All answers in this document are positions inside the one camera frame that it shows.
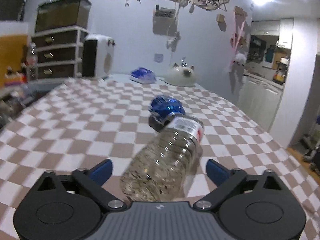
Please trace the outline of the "white kitchen cabinets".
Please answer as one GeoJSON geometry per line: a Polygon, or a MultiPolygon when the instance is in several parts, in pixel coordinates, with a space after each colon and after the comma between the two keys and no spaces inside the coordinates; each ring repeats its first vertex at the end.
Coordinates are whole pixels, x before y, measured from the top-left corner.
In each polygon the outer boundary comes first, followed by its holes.
{"type": "Polygon", "coordinates": [[[237,107],[268,132],[276,117],[283,86],[251,74],[244,75],[243,82],[237,107]]]}

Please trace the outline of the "white plush wall toy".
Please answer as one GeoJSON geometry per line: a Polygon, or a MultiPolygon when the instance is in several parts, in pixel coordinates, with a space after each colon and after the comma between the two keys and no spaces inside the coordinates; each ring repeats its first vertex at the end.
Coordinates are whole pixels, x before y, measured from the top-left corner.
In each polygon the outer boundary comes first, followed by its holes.
{"type": "Polygon", "coordinates": [[[236,53],[231,62],[231,67],[233,66],[245,66],[247,57],[243,53],[236,53]]]}

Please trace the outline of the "white space heater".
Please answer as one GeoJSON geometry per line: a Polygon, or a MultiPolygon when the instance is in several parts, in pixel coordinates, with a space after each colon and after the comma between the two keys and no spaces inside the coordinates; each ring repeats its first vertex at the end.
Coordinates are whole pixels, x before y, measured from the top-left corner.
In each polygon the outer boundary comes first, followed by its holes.
{"type": "Polygon", "coordinates": [[[109,76],[116,43],[113,38],[89,34],[84,39],[82,55],[82,76],[105,79],[109,76]]]}

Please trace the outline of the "wall organizer pocket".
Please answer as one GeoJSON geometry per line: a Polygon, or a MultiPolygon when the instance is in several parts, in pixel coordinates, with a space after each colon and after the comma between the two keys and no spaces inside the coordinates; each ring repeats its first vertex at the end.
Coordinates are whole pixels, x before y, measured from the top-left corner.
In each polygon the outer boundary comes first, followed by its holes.
{"type": "Polygon", "coordinates": [[[174,36],[177,32],[176,10],[157,4],[153,11],[152,31],[156,35],[174,36]]]}

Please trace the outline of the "wall socket plate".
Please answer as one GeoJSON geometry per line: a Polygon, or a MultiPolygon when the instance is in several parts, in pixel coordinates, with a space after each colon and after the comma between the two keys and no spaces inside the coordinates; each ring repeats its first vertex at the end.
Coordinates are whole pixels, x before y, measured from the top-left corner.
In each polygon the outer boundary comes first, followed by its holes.
{"type": "Polygon", "coordinates": [[[154,55],[154,61],[156,63],[162,63],[163,62],[163,54],[155,54],[154,55]]]}

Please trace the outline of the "black kitchen shelf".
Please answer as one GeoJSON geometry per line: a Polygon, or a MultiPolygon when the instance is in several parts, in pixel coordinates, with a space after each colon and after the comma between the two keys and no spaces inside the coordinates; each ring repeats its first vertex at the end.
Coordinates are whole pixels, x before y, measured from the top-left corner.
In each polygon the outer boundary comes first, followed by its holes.
{"type": "Polygon", "coordinates": [[[266,41],[255,35],[251,35],[251,42],[249,45],[247,61],[255,62],[255,63],[262,62],[265,49],[266,49],[266,41]]]}

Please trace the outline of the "dark drawer cabinet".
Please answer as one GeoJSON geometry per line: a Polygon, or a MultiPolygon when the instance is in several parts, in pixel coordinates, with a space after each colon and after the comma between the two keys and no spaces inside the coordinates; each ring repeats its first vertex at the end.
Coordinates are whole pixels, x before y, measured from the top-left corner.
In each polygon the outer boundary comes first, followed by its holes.
{"type": "Polygon", "coordinates": [[[76,77],[82,72],[82,55],[88,31],[79,26],[41,31],[31,37],[36,45],[36,79],[76,77]]]}

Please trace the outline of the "glass fish tank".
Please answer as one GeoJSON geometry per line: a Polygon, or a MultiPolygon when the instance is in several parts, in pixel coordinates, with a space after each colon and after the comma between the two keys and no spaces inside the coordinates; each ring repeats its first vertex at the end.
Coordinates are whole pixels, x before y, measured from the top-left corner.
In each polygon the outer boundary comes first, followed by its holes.
{"type": "Polygon", "coordinates": [[[78,26],[86,29],[91,2],[89,0],[55,0],[39,5],[35,32],[78,26]]]}

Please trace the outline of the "water bottle red label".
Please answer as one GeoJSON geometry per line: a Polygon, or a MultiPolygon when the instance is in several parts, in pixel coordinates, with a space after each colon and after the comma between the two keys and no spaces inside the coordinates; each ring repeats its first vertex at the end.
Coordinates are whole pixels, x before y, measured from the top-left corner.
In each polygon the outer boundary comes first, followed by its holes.
{"type": "Polygon", "coordinates": [[[27,79],[28,81],[32,81],[36,78],[36,67],[38,62],[38,56],[36,51],[36,44],[31,42],[28,47],[27,55],[27,79]]]}

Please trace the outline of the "checkered tablecloth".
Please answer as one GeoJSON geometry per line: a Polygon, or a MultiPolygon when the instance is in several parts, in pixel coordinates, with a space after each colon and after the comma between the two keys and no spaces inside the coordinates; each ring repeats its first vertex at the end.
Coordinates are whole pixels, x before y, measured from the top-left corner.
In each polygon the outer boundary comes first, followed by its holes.
{"type": "Polygon", "coordinates": [[[274,170],[306,213],[302,239],[319,239],[319,186],[296,159],[226,99],[207,90],[121,81],[69,80],[25,109],[1,132],[1,239],[17,239],[12,218],[46,170],[68,174],[104,159],[113,163],[104,188],[123,199],[121,175],[156,130],[149,105],[160,94],[180,100],[204,124],[203,154],[178,197],[196,202],[215,188],[206,175],[214,159],[249,174],[274,170]]]}

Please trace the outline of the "cat shaped ceramic dish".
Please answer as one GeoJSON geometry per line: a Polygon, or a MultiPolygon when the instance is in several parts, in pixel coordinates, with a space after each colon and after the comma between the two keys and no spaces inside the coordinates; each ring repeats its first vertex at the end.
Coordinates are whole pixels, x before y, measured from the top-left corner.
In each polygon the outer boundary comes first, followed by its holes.
{"type": "Polygon", "coordinates": [[[196,74],[194,66],[188,66],[186,63],[181,65],[174,63],[164,77],[164,82],[178,87],[195,87],[196,74]]]}

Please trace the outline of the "blue tissue pack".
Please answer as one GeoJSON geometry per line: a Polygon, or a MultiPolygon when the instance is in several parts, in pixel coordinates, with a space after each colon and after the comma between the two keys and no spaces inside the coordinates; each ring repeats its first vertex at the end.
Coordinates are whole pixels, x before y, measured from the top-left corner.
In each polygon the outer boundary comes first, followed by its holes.
{"type": "Polygon", "coordinates": [[[130,80],[141,84],[151,84],[156,82],[156,75],[146,68],[139,67],[131,72],[130,80]]]}

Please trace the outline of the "crushed blue snack bag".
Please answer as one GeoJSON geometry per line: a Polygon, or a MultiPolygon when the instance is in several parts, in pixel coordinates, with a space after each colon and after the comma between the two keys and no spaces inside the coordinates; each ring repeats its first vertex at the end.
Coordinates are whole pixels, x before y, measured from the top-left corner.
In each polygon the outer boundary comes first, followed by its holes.
{"type": "Polygon", "coordinates": [[[177,116],[185,116],[182,103],[167,95],[158,95],[149,105],[149,125],[156,131],[161,131],[177,116]]]}

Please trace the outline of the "clear plastic bottle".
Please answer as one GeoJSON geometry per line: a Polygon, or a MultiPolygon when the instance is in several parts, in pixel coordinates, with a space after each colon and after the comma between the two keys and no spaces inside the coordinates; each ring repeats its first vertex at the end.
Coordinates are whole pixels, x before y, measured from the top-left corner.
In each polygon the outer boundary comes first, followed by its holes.
{"type": "Polygon", "coordinates": [[[142,148],[123,173],[120,188],[131,202],[169,202],[195,170],[202,154],[204,124],[179,115],[142,148]]]}

